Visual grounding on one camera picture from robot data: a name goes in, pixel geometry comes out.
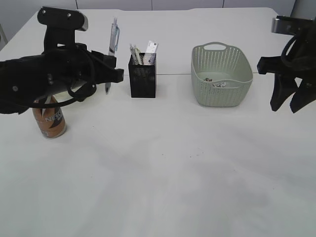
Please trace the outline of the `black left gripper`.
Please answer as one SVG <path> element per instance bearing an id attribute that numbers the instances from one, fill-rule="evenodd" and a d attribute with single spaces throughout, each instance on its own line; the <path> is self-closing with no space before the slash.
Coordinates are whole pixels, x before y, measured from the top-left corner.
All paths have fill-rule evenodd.
<path id="1" fill-rule="evenodd" d="M 97 85 L 123 81 L 124 70 L 116 68 L 116 62 L 116 57 L 88 51 L 82 43 L 72 49 L 61 46 L 40 55 L 2 61 L 0 107 L 46 108 L 41 99 L 64 91 L 72 99 L 51 107 L 82 102 L 96 92 Z"/>

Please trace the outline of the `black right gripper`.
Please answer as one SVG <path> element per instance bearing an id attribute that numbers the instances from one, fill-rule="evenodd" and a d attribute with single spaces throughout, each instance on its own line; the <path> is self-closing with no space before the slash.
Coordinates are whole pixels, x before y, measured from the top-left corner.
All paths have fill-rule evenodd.
<path id="1" fill-rule="evenodd" d="M 316 100 L 316 28 L 301 30 L 285 45 L 280 56 L 261 57 L 258 73 L 274 73 L 274 89 L 270 101 L 272 111 L 277 111 L 293 93 L 290 102 L 296 113 Z M 302 79 L 299 87 L 295 77 Z"/>

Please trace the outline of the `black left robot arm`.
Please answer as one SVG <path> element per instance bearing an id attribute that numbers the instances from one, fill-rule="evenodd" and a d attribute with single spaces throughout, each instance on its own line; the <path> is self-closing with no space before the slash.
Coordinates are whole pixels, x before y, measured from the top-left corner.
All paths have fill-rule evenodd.
<path id="1" fill-rule="evenodd" d="M 124 70 L 116 68 L 116 57 L 88 51 L 85 44 L 66 46 L 40 55 L 0 63 L 0 112 L 24 113 L 82 102 L 97 85 L 120 83 Z"/>

